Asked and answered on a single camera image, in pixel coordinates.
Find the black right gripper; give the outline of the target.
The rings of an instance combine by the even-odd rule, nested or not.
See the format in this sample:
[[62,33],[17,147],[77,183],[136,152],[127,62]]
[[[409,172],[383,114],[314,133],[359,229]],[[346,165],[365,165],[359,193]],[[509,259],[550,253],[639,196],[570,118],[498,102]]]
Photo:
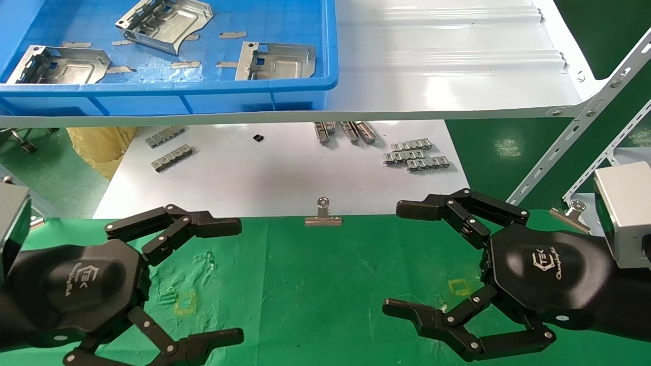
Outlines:
[[[469,188],[429,194],[423,201],[398,201],[397,216],[443,220],[475,249],[488,248],[489,285],[448,313],[393,298],[382,304],[383,314],[411,321],[419,336],[446,343],[463,360],[541,352],[556,341],[543,322],[572,330],[616,331],[609,299],[616,264],[605,239],[530,229],[523,226],[527,210]],[[491,236],[478,218],[506,228]],[[465,324],[491,304],[525,329],[485,337],[467,331]]]

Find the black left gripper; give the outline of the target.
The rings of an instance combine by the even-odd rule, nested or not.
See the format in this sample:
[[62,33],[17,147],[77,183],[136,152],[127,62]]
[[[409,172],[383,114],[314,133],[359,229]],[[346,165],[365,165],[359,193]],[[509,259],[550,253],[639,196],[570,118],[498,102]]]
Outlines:
[[[105,226],[109,241],[20,252],[2,282],[2,351],[54,348],[79,342],[65,365],[126,365],[95,354],[135,325],[160,352],[149,365],[205,365],[213,350],[244,342],[235,327],[189,335],[178,341],[142,307],[150,266],[158,266],[190,239],[242,233],[239,218],[161,206]],[[151,234],[142,255],[126,242]]]

